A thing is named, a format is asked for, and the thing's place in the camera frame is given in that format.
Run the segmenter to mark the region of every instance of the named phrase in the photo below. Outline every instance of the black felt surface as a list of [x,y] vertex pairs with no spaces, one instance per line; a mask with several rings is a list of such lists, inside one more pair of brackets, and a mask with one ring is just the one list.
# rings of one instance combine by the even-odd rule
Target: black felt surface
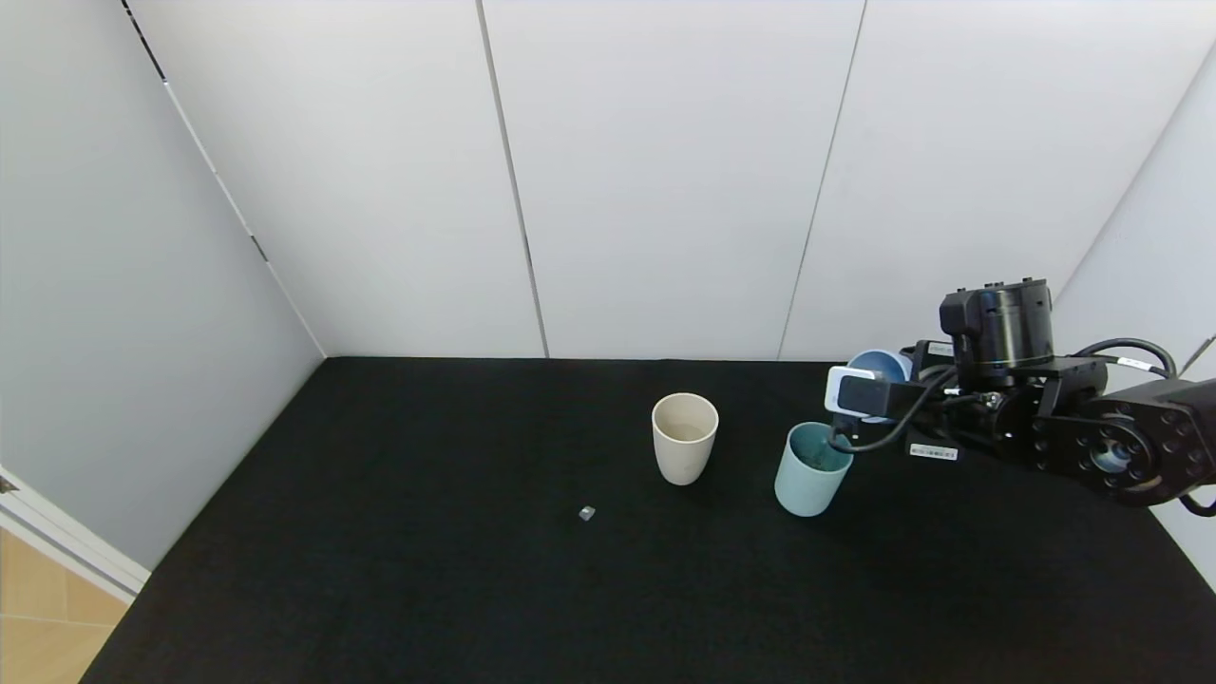
[[[826,364],[327,360],[85,682],[1203,682],[1216,598],[1143,510],[858,456],[779,508]],[[721,414],[700,480],[649,410]],[[579,518],[584,505],[597,512]]]

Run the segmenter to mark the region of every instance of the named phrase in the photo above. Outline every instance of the white wall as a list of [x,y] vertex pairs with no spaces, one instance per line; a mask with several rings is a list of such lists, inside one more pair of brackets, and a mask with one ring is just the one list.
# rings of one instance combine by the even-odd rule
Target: white wall
[[544,354],[473,0],[131,9],[327,354]]
[[321,355],[122,4],[0,5],[0,460],[154,566]]
[[957,287],[1068,281],[1216,39],[1216,2],[869,0],[784,359],[940,337]]
[[489,0],[556,357],[773,359],[860,0]]
[[[1172,352],[1180,365],[1186,363],[1216,335],[1214,262],[1216,56],[1209,55],[1136,183],[1057,297],[1058,347],[1073,351],[1110,337],[1144,337]],[[1152,360],[1135,352],[1126,355]],[[1131,370],[1111,374],[1111,388],[1145,380]],[[1209,349],[1184,377],[1216,377],[1216,352]],[[1207,504],[1214,493],[1201,490],[1197,498]],[[1154,512],[1216,588],[1216,521],[1192,516],[1178,503]]]
[[500,128],[474,0],[133,6],[331,354],[935,336],[1069,279],[1216,39],[1189,0],[485,0]]

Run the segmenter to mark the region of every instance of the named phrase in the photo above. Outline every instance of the cup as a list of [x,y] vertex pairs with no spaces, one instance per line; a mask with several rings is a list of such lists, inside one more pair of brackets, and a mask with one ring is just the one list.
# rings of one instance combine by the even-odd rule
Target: cup
[[[852,465],[852,454],[828,445],[831,430],[822,422],[801,422],[786,437],[773,489],[781,505],[796,516],[811,517],[827,510]],[[835,443],[848,444],[849,439],[837,434]]]
[[651,411],[654,458],[672,484],[691,484],[709,461],[717,434],[717,409],[709,399],[687,392],[668,394]]

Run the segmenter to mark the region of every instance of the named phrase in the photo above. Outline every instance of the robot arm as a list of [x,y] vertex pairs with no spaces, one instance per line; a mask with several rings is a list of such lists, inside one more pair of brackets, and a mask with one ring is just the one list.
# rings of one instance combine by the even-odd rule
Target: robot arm
[[[877,442],[829,439],[833,448],[863,453],[902,443],[913,455],[983,453],[1070,477],[1124,505],[1181,499],[1195,515],[1216,516],[1216,505],[1189,497],[1216,484],[1216,380],[1180,380],[1170,354],[1143,340],[1057,357],[1045,280],[959,290],[939,313],[951,342],[921,341],[888,354],[897,364],[874,364],[871,353],[832,369],[824,404],[835,413],[835,431],[894,421]],[[1161,365],[1099,353],[1119,347],[1145,349]],[[1161,379],[1104,394],[1107,364]]]

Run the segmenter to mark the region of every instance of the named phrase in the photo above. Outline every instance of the beige cup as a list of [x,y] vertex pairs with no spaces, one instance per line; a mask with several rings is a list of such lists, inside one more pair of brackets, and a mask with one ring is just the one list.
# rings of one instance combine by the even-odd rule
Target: beige cup
[[651,411],[654,458],[672,484],[691,484],[709,461],[717,434],[717,409],[709,399],[687,392],[668,394]]

